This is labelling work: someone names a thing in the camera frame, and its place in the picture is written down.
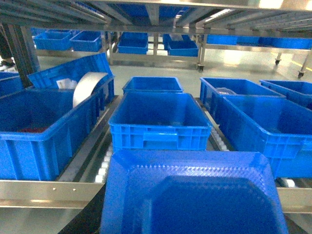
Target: roll of tape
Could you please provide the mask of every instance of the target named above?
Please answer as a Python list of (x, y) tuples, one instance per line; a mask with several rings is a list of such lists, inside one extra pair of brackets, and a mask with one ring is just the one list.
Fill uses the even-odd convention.
[(86, 73), (74, 91), (73, 108), (78, 106), (81, 102), (86, 100), (93, 92), (96, 85), (99, 83), (107, 73), (105, 72), (88, 72)]

